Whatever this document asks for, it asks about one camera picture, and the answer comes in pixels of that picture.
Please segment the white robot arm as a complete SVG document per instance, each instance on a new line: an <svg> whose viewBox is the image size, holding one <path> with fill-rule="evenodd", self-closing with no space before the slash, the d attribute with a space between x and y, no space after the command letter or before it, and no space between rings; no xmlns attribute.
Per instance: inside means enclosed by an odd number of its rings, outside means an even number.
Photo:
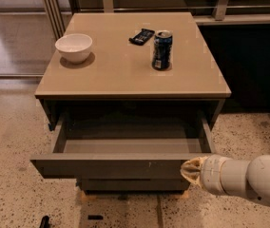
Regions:
<svg viewBox="0 0 270 228"><path fill-rule="evenodd" d="M240 197L270 207L270 155L252 161L221 155L197 157L182 164L181 175L210 194Z"/></svg>

